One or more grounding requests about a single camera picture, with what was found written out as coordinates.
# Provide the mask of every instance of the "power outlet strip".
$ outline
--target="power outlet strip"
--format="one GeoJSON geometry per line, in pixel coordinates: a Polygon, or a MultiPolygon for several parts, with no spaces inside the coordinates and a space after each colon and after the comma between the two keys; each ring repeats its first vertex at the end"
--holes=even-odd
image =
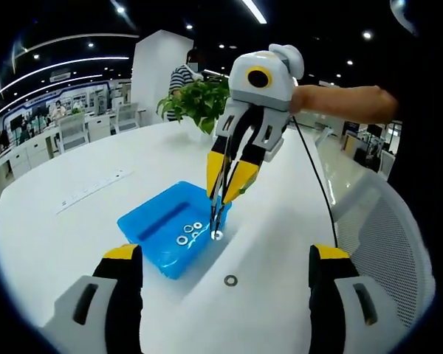
{"type": "Polygon", "coordinates": [[[89,195],[101,190],[102,188],[109,186],[110,184],[112,184],[116,181],[119,181],[122,178],[125,178],[126,176],[128,176],[130,174],[131,174],[131,172],[124,171],[124,170],[118,170],[117,172],[111,174],[110,176],[102,178],[101,180],[91,184],[87,188],[83,188],[82,190],[78,190],[78,191],[72,193],[68,198],[64,199],[59,204],[56,214],[63,212],[67,208],[71,207],[72,205],[76,204],[77,202],[81,201],[82,199],[88,197],[89,195]]]}

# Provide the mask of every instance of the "white round table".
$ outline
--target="white round table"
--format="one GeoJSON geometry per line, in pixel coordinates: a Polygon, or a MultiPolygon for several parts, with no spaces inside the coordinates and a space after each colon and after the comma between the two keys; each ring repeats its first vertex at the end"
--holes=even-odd
{"type": "MultiPolygon", "coordinates": [[[[312,137],[304,134],[323,177],[312,137]]],[[[309,247],[333,246],[326,201],[297,131],[235,200],[225,237],[178,280],[143,260],[144,353],[302,353],[310,340],[309,247]],[[227,287],[228,274],[238,285],[227,287]]],[[[44,325],[54,301],[126,242],[117,219],[178,181],[205,188],[211,144],[177,122],[110,136],[65,153],[5,189],[0,271],[25,319],[44,325]],[[130,174],[56,213],[76,190],[116,170],[130,174]]]]}

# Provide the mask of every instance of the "white pillar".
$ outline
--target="white pillar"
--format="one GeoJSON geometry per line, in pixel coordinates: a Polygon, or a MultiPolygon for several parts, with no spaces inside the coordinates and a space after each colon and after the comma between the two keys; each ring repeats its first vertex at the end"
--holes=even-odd
{"type": "Polygon", "coordinates": [[[168,95],[172,71],[185,63],[193,40],[160,30],[138,42],[134,49],[131,102],[145,108],[147,124],[163,122],[157,103],[168,95]]]}

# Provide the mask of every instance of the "potted plant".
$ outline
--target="potted plant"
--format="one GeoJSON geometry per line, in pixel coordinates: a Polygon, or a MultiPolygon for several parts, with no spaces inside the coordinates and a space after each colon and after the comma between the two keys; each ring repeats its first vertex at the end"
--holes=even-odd
{"type": "Polygon", "coordinates": [[[162,108],[161,117],[164,118],[167,111],[174,111],[179,122],[184,117],[190,117],[202,132],[211,134],[230,96],[228,80],[214,77],[207,81],[195,81],[179,90],[179,96],[169,94],[158,102],[157,113],[162,108]]]}

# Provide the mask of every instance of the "human arm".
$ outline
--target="human arm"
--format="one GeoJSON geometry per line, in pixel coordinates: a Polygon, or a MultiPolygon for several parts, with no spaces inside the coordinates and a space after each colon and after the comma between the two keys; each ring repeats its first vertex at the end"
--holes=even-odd
{"type": "Polygon", "coordinates": [[[174,96],[180,96],[180,88],[185,85],[185,78],[177,69],[171,74],[171,83],[169,83],[169,92],[174,96]]]}
{"type": "Polygon", "coordinates": [[[295,87],[290,111],[301,109],[330,114],[345,120],[362,123],[389,123],[399,103],[379,86],[353,88],[305,85],[295,87]]]}
{"type": "Polygon", "coordinates": [[[58,109],[54,108],[51,113],[51,120],[55,120],[57,115],[58,115],[58,109]]]}

